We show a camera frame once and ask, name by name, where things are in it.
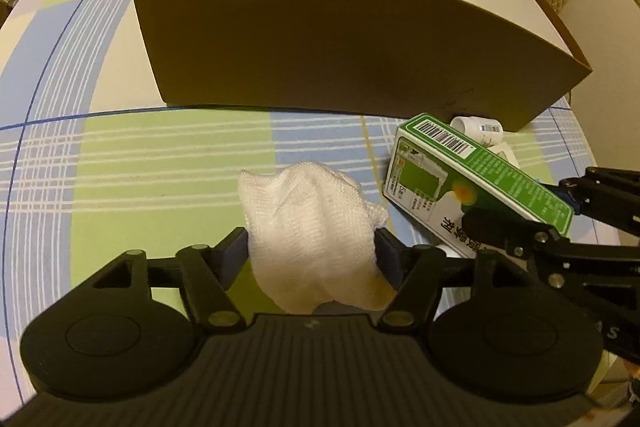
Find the green white carton box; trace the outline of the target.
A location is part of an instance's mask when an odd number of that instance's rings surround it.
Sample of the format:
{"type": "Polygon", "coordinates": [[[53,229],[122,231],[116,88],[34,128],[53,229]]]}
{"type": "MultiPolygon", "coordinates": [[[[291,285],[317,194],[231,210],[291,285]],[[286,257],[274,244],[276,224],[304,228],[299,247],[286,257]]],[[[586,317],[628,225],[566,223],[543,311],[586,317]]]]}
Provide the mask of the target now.
{"type": "Polygon", "coordinates": [[[462,218],[470,210],[552,225],[561,235],[574,218],[570,204],[547,187],[427,114],[397,128],[384,195],[463,258],[485,247],[463,230],[462,218]]]}

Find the white knitted sock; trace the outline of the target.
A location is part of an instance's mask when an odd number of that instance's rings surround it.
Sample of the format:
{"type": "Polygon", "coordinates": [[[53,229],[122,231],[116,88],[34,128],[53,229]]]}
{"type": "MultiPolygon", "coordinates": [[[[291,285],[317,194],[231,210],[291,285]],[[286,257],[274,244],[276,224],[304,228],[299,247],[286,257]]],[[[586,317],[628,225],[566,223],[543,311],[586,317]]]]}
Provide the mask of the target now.
{"type": "Polygon", "coordinates": [[[238,192],[255,280],[284,312],[332,301],[381,311],[393,300],[374,245],[388,211],[350,176],[304,161],[277,174],[242,171],[238,192]]]}

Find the white plastic rack holder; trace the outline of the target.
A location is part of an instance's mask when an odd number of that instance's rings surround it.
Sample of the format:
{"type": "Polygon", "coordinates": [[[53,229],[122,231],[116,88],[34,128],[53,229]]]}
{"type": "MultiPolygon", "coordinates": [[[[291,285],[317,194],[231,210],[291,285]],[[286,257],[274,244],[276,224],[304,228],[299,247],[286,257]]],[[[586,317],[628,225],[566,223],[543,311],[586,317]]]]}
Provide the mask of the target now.
{"type": "Polygon", "coordinates": [[[510,165],[512,165],[516,169],[520,169],[520,164],[518,163],[518,158],[515,157],[515,154],[506,141],[502,141],[496,145],[488,147],[488,150],[491,153],[499,156],[503,160],[507,161],[510,165]]]}

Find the small white pill bottle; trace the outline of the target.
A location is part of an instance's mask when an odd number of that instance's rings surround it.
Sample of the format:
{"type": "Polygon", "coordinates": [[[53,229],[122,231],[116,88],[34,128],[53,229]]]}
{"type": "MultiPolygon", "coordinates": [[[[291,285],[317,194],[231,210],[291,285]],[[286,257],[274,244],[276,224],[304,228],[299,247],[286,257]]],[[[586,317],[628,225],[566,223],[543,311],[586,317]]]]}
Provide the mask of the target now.
{"type": "Polygon", "coordinates": [[[498,120],[483,117],[457,116],[450,126],[484,147],[492,147],[503,141],[503,127],[498,120]]]}

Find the brown cardboard storage box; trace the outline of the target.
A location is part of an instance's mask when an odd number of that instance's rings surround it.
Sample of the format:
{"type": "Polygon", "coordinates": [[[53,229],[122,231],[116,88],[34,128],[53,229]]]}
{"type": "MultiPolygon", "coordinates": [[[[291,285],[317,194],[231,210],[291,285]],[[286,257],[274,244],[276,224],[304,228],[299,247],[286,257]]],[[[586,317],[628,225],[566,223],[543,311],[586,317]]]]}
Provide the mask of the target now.
{"type": "Polygon", "coordinates": [[[134,0],[171,106],[495,118],[516,131],[590,74],[546,0],[134,0]]]}

